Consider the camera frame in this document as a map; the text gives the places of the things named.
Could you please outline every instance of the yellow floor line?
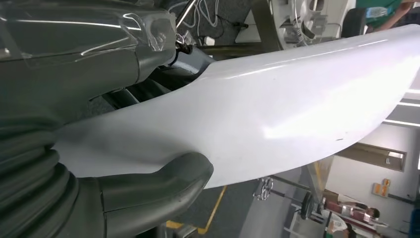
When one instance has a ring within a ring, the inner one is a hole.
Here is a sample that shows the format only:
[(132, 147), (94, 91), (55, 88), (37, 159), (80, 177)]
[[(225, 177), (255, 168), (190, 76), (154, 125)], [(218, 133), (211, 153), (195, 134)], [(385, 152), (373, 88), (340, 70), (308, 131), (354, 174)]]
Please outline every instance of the yellow floor line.
[[(213, 217), (216, 213), (217, 208), (219, 207), (220, 201), (222, 200), (222, 197), (224, 195), (224, 192), (226, 191), (227, 185), (223, 187), (222, 192), (220, 192), (219, 198), (217, 199), (216, 204), (213, 207), (213, 211), (211, 212), (211, 215), (209, 217), (209, 220), (207, 221), (207, 225), (206, 228), (197, 228), (197, 231), (199, 234), (204, 235), (205, 233), (207, 233), (207, 231), (210, 228), (210, 224), (213, 220)], [(178, 222), (174, 222), (174, 221), (167, 221), (166, 222), (166, 227), (171, 228), (171, 229), (178, 229), (182, 226), (182, 223), (178, 223)]]

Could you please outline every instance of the transparent plastic film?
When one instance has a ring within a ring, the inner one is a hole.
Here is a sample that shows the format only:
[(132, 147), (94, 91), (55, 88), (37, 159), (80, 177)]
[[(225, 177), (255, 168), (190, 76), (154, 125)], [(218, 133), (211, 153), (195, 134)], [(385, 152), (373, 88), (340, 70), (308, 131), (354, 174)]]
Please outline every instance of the transparent plastic film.
[(164, 10), (115, 1), (53, 3), (0, 3), (0, 47), (7, 49), (0, 61), (56, 56), (82, 60), (139, 48), (175, 52), (174, 19)]

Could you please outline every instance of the wire bundle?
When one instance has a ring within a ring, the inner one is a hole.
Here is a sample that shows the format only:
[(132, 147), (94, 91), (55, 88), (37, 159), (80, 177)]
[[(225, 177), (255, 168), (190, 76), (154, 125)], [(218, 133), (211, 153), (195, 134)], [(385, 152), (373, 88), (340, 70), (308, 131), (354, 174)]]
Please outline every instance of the wire bundle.
[[(174, 8), (179, 7), (179, 6), (184, 6), (188, 3), (188, 1), (183, 1), (183, 2), (179, 2), (174, 4), (173, 6), (171, 6), (168, 11), (171, 12)], [(207, 22), (210, 24), (210, 26), (212, 27), (216, 27), (217, 23), (218, 23), (218, 9), (219, 9), (219, 0), (215, 0), (215, 4), (214, 4), (214, 20), (211, 20), (210, 17), (210, 13), (209, 13), (209, 7), (207, 5), (207, 0), (199, 0), (197, 3), (194, 4), (194, 21), (192, 24), (188, 24), (187, 22), (183, 21), (182, 24), (185, 25), (188, 28), (194, 28), (195, 26), (197, 26), (197, 36), (200, 36), (200, 20), (201, 20), (201, 15), (204, 17), (205, 20), (207, 20)]]

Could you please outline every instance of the green shirt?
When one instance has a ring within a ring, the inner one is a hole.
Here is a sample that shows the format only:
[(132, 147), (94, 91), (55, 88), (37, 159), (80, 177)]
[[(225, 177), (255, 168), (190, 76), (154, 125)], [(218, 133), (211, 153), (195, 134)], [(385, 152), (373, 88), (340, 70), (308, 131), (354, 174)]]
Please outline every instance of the green shirt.
[(376, 17), (376, 18), (368, 18), (366, 19), (367, 25), (372, 26), (373, 28), (377, 28), (385, 23), (392, 15), (395, 14), (395, 10), (401, 4), (402, 0), (357, 0), (356, 7), (375, 7), (375, 6), (382, 6), (386, 8), (391, 8), (391, 14), (388, 16)]

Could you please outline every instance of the window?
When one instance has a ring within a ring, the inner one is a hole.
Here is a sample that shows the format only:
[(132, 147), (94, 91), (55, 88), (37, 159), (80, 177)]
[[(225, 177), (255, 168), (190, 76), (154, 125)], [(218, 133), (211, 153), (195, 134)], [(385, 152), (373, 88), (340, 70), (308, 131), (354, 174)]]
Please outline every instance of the window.
[(338, 152), (337, 155), (391, 170), (403, 171), (407, 153), (356, 143)]

